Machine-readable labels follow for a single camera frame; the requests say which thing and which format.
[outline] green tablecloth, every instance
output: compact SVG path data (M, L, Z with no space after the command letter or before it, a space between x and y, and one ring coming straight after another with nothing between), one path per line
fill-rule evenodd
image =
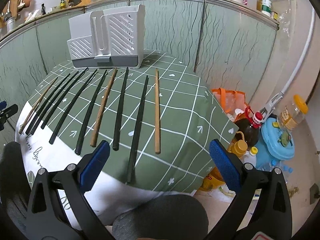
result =
M211 140L218 138L227 147L234 137L237 127L229 121L215 97L206 87L205 82L200 80L190 67L185 66L179 59L161 51L145 50L144 57L145 59L139 69L129 70L124 98L120 148L118 151L111 149L110 157L103 171L121 182L125 183L126 181L135 118L145 77L148 75L149 83L135 178L130 185L146 190L174 190L190 193L201 185L203 178L214 167L208 153ZM156 68L159 70L160 78L161 154L159 155L154 152ZM28 102L33 105L52 79L59 77L55 83L57 85L59 80L63 79L68 73L74 73L74 71L70 61L63 62L53 68L39 84ZM93 71L93 69L89 69L59 105L48 122L51 130L55 129L64 109L67 108L74 95ZM87 107L104 71L104 69L100 69L86 90L81 93L58 133L59 138L71 149L76 147ZM92 130L102 100L101 97L112 72L112 69L108 71L108 76L95 102L81 156L94 150L90 146ZM103 114L98 144L101 140L107 140L112 145L116 111L124 73L125 69L118 69Z

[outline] screw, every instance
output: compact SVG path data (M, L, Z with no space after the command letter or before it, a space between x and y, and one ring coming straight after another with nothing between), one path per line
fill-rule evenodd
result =
M276 173L276 174L281 174L281 169L275 168L275 173Z
M41 169L39 169L39 171L38 171L38 173L39 173L40 175L44 174L44 172L45 172L45 169L44 169L44 168L41 168Z
M68 165L67 170L68 171L73 171L75 168L76 168L76 165L72 163L72 164Z
M244 165L244 167L245 167L247 170L252 170L252 169L253 169L253 166L252 166L251 163L246 163L246 164Z

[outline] black chopstick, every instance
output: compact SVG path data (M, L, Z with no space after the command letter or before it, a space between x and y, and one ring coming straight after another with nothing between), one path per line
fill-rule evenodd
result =
M41 120L44 118L45 114L49 111L50 107L53 105L54 101L58 98L58 96L60 95L60 93L64 90L64 88L70 83L70 81L78 74L79 72L76 72L69 80L67 80L67 82L61 87L61 89L54 95L54 97L52 98L52 100L50 101L50 104L48 104L45 109L43 110L43 112L39 115L38 120L36 121L35 125L33 126L33 128L30 131L30 134L34 134L36 129L38 128Z
M66 96L66 94L69 92L69 90L73 87L73 85L84 75L84 73L88 70L88 68L86 68L84 71L82 71L74 80L73 82L66 88L66 90L63 92L63 94L59 97L59 99L57 100L57 102L55 102L55 104L53 105L53 107L51 108L49 114L47 115L47 117L44 119L42 125L41 125L41 129L44 129L44 127L47 125L47 123L49 122L49 119L51 118L51 116L53 115L54 111L58 108L59 104L62 102L62 100L64 99L64 97Z
M82 91L85 89L85 87L88 85L88 83L90 82L90 80L92 79L93 75L95 75L95 73L98 71L98 69L96 69L91 75L90 77L87 79L87 81L82 85L82 87L79 89L79 91L76 93L76 95L73 97L73 99L71 100L70 104L68 105L67 109L64 111L62 117L60 118L56 128L54 129L51 137L50 137L50 140L49 140L49 143L50 144L53 144L54 143L54 140L56 139L60 129L61 129L61 126L63 125L63 122L65 121L66 117L68 116L71 108L73 107L73 105L75 104L75 102L77 101L78 97L80 96L80 94L82 93Z
M129 73L129 68L127 67L127 69L125 70L125 75L124 75L122 88L121 88L121 93L120 93L120 97L119 97L119 104L118 104L118 110L117 110L117 116L116 116L115 131L113 133L112 148L115 151L119 150L120 129L121 129L121 121L122 121L122 113L123 113L124 93L125 93L125 87L127 85L128 73Z
M88 123L89 123L89 120L90 120L90 116L91 116L91 113L92 113L92 109L93 109L93 106L94 106L94 103L96 102L96 99L97 99L97 96L98 96L98 93L102 87L102 84L104 82L104 80L106 79L106 73L107 73L107 70L103 73L103 76L92 96L92 99L90 101L90 104L89 104L89 107L88 107L88 110L85 114L85 117L83 119L83 123L82 123L82 126L81 126L81 129L80 129L80 133L79 133L79 137L78 137L78 141L77 141L77 145L76 145L76 149L75 149L75 153L77 155L80 155L81 154L81 150L82 150L82 145L83 145L83 141L84 141L84 135L85 135L85 132L87 130L87 126L88 126Z
M140 137L140 131L141 131L141 123L142 123L142 118L143 118L143 110L144 110L144 102L145 102L145 97L147 93L147 86L148 86L148 76L146 76L146 80L144 82L144 87L141 95L141 100L140 100L140 106L138 109L138 114L137 114L137 120L136 124L134 127L134 132L133 132L133 138L132 138L132 144L131 144L131 150L130 150L130 156L129 156L129 163L128 163L128 170L127 170L127 183L131 182L131 177L133 174L134 170L134 164L136 162L137 158L137 150L138 150L138 144L139 144L139 137Z
M35 116L33 117L32 121L30 122L27 130L26 130L26 135L28 135L35 124L35 122L38 120L38 117L40 116L42 110L45 108L45 105L49 102L50 98L53 96L53 94L57 91L57 89L62 85L62 83L70 76L70 73L62 79L62 81L54 88L54 90L51 92L50 95L48 95L47 99L42 103L38 111L36 112Z

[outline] yellow lid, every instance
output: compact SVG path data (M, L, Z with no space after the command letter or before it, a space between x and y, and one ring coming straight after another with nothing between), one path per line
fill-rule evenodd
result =
M235 143L235 150L240 153L244 154L247 151L248 145L244 140L239 140Z
M299 95L294 95L293 96L293 101L294 103L297 105L297 107L299 108L299 110L301 112L303 112L304 114L306 114L308 112L308 106L305 103L305 101L302 99L301 96Z
M250 152L251 152L252 154L256 155L256 154L258 153L257 147L252 147L252 148L250 149Z

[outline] white cloth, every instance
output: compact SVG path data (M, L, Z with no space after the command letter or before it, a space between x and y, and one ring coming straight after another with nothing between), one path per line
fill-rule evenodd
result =
M49 144L52 131L47 126L42 130L40 128L42 122L32 136L26 136L24 133L20 135L18 133L20 125L24 122L30 110L31 105L27 102L20 114L16 127L16 142L21 145L26 174L32 171L36 176L38 170L42 167L51 172L61 171L71 163L77 164L81 160L81 157L76 155L60 138L57 137L53 145ZM84 195L102 223L110 225L118 215L134 209L142 203L160 195L175 194L180 193L174 191L155 192L134 188L101 172L92 190ZM59 195L71 225L74 228L80 229L64 191L59 190Z

